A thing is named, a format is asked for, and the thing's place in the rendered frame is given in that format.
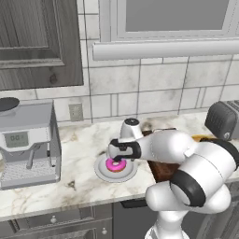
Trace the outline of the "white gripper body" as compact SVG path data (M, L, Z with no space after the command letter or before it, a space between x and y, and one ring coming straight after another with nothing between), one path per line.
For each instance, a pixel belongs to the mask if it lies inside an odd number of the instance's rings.
M130 147L115 147L113 145L108 147L108 156L114 162L119 162L122 159L129 159L133 153L134 152Z

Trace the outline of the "brown wooden tray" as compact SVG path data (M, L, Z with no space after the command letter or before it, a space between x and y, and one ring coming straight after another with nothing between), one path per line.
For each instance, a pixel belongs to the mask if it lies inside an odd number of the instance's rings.
M153 132L151 130L143 131L143 136L147 136L152 133ZM216 138L212 134L194 134L191 137L196 142L200 142L202 138L209 139ZM148 161L148 165L156 183L169 180L172 177L173 173L179 167L179 164L177 163L152 162L152 161Z

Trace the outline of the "pink frosted donut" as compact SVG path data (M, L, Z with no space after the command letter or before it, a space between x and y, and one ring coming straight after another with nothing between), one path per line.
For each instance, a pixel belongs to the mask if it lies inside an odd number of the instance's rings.
M106 169L109 170L112 173L118 173L121 172L126 167L126 161L121 160L119 162L115 162L112 159L107 159L105 161Z

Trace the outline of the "white round plate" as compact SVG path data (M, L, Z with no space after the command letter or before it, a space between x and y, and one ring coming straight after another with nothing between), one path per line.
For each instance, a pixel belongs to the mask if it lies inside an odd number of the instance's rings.
M137 172L137 163L131 160L126 161L126 167L118 173L112 173L106 169L105 161L109 159L106 154L100 155L94 163L94 172L97 176L106 182L121 183L130 180Z

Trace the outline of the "dark grey dishwasher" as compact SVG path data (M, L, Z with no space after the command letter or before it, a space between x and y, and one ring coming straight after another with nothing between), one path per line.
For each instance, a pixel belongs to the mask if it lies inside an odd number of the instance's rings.
M221 239L234 198L226 185L203 207L188 207L173 194L168 181L150 186L147 205L113 204L113 239Z

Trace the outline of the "grey lower cupboard door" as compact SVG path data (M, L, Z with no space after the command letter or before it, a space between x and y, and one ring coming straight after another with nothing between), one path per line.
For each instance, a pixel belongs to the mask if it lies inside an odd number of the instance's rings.
M112 219L102 219L95 222L95 239L113 239Z

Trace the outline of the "grey coffee machine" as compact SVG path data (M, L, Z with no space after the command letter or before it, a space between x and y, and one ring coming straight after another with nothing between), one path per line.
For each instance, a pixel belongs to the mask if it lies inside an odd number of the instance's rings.
M0 98L0 190L56 183L62 147L51 100Z

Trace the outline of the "grey drawer front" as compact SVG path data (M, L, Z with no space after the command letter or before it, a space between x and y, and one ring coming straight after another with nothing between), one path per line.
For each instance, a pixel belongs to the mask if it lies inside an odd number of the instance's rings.
M52 216L55 216L57 219L57 222L55 224L52 224L50 222ZM14 232L19 232L22 230L30 230L36 228L81 222L92 218L94 218L94 209L92 206L90 206L84 208L75 208L61 212L54 212L40 216L12 219L9 220L8 223L10 225L10 228Z

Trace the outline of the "dark grey toaster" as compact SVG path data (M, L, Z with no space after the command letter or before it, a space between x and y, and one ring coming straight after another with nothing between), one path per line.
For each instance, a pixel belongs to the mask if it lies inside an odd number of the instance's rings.
M239 100L218 101L207 112L204 126L216 137L226 141L239 139Z

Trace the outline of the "white window sill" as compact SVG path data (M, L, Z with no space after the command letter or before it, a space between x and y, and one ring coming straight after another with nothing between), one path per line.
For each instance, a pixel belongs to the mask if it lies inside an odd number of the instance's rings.
M95 61L239 54L239 39L94 43Z

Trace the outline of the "grey wooden cupboard door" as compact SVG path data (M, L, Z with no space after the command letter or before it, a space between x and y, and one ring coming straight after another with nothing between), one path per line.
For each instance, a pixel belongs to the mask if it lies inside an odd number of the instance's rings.
M82 84L77 0L0 0L0 91Z

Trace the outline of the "white framed window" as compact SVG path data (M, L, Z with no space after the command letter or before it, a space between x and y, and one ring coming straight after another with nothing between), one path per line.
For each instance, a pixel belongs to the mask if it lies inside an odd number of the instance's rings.
M104 41L239 36L239 0L99 0Z

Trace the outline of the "grey wall outlet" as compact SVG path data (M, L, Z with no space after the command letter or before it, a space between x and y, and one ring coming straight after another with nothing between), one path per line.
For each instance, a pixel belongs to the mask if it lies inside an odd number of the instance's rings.
M69 105L69 114L70 114L71 121L83 121L82 104Z

